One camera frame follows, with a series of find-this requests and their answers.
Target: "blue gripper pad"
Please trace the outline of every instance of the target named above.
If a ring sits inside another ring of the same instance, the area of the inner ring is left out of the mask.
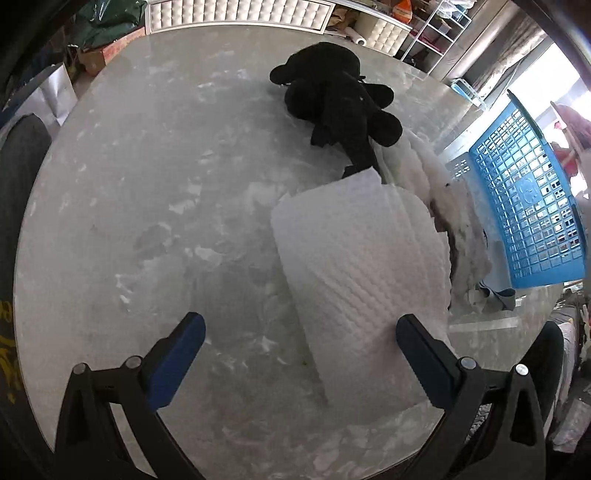
[[[151,411],[172,402],[205,340],[205,320],[190,312],[166,338],[160,339],[142,363],[142,377]]]

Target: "orange package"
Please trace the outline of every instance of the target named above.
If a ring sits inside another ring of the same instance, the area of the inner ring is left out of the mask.
[[[402,23],[410,23],[413,19],[413,5],[410,0],[402,0],[392,7],[392,16]]]

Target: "white tufted panel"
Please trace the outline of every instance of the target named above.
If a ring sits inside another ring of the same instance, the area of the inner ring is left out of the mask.
[[[363,12],[355,23],[355,30],[368,41],[368,47],[390,56],[394,56],[408,35],[396,24]]]
[[[150,2],[146,31],[203,24],[274,24],[323,33],[335,5],[326,0],[167,0]]]

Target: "cardboard box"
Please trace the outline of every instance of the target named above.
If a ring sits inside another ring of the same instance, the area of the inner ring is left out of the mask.
[[[80,63],[84,65],[84,68],[89,75],[96,77],[99,72],[104,69],[107,64],[113,60],[117,54],[129,45],[136,38],[140,38],[146,35],[145,28],[139,28],[134,30],[132,33],[121,37],[119,40],[115,40],[109,45],[105,45],[95,50],[86,50],[78,53],[78,59]]]

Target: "white paper roll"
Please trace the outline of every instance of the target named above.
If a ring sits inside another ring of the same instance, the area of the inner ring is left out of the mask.
[[[359,35],[351,27],[345,27],[345,29],[343,31],[347,34],[347,36],[351,39],[351,41],[353,43],[356,43],[357,45],[361,45],[362,47],[364,47],[368,44],[368,41],[365,40],[361,35]]]

